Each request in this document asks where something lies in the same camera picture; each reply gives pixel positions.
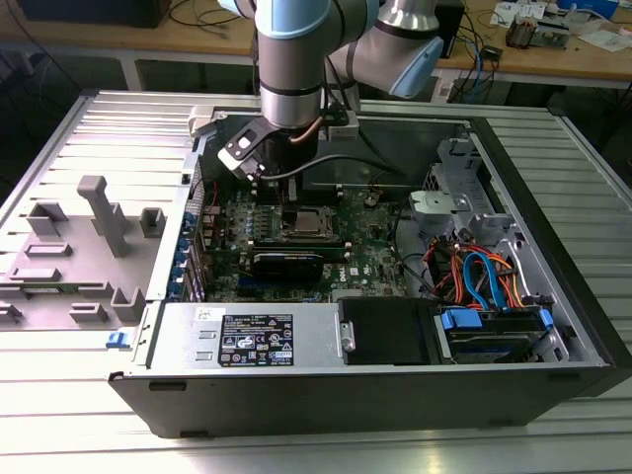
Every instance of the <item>floor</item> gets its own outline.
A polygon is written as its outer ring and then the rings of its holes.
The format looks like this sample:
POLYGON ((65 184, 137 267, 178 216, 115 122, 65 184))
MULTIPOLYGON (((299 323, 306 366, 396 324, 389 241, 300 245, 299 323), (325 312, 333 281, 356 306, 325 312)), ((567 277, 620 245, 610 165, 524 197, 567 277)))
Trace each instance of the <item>floor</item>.
MULTIPOLYGON (((59 57, 60 64, 85 89, 125 89, 118 64, 102 58, 59 57)), ((0 201, 10 193, 39 150, 73 104, 78 91, 45 57, 32 58, 32 77, 5 78, 0 82, 0 201)), ((247 66, 198 65, 143 61, 142 73, 148 90, 160 92, 248 92, 251 70, 247 66)), ((416 98, 430 99, 434 84, 416 98)), ((481 103, 483 98, 474 101, 481 103)), ((630 134, 632 118, 613 115, 617 98, 613 91, 587 88, 551 88, 528 84, 497 83, 487 103, 563 110, 595 145, 604 130, 620 123, 603 149, 603 156, 622 179, 632 186, 630 134)))

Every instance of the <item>motherboard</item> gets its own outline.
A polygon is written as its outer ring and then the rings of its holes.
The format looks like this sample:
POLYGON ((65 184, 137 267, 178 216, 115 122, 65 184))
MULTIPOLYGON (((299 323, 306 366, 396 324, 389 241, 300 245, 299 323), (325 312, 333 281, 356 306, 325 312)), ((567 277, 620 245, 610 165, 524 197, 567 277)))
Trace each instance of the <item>motherboard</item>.
POLYGON ((392 203, 368 190, 335 196, 329 205, 291 209, 245 189, 215 194, 202 220, 206 301, 405 296, 392 250, 392 203))

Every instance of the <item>blue latch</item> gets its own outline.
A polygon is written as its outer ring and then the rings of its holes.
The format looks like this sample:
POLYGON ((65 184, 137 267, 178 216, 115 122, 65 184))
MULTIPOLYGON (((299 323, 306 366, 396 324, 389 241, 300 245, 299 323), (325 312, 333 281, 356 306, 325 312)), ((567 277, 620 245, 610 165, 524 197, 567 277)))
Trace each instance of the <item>blue latch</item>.
POLYGON ((171 278, 179 278, 185 274, 185 269, 181 267, 173 267, 171 269, 171 278))
POLYGON ((185 212, 184 222, 183 222, 184 225, 193 227, 196 225, 197 222, 198 222, 197 217, 195 217, 190 212, 185 212))
POLYGON ((443 329, 456 328, 482 328, 483 321, 478 311, 468 308, 452 308, 441 314, 443 329))
POLYGON ((167 283, 167 291, 171 293, 182 293, 182 285, 180 283, 176 283, 174 281, 170 281, 167 283))
POLYGON ((552 329, 555 326, 553 322, 553 316, 551 316, 551 312, 548 309, 540 309, 540 318, 542 318, 542 322, 546 329, 552 329))
POLYGON ((176 252, 174 254, 174 261, 176 262, 176 264, 183 264, 187 261, 187 255, 183 254, 182 252, 176 252))
POLYGON ((190 241, 188 241, 184 237, 178 239, 178 250, 187 250, 189 247, 191 247, 190 241))
POLYGON ((107 349, 129 349, 129 334, 116 331, 111 333, 106 342, 107 349))

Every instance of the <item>table leg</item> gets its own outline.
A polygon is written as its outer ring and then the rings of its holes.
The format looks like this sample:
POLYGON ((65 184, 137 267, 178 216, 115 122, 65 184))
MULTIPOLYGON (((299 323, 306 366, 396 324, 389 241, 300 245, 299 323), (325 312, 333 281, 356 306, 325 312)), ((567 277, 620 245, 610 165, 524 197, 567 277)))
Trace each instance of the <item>table leg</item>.
POLYGON ((19 70, 25 76, 33 76, 34 69, 29 61, 30 54, 20 51, 2 51, 0 52, 5 60, 11 64, 14 69, 19 70))
POLYGON ((431 102, 445 104, 452 93, 454 82, 461 77, 460 69, 438 69, 437 79, 431 102))
POLYGON ((143 81, 140 77, 140 71, 138 70, 138 64, 136 63, 136 56, 131 51, 122 51, 118 57, 120 61, 120 68, 125 75, 125 82, 127 83, 127 90, 129 91, 143 91, 143 81))

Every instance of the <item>power supply label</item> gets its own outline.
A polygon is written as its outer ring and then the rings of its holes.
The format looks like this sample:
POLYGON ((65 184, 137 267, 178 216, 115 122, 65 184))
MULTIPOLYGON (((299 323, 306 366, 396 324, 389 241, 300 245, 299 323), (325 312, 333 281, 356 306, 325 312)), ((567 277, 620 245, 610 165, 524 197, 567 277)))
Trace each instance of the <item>power supply label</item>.
POLYGON ((219 343, 222 367, 294 365, 292 315, 225 315, 219 343))

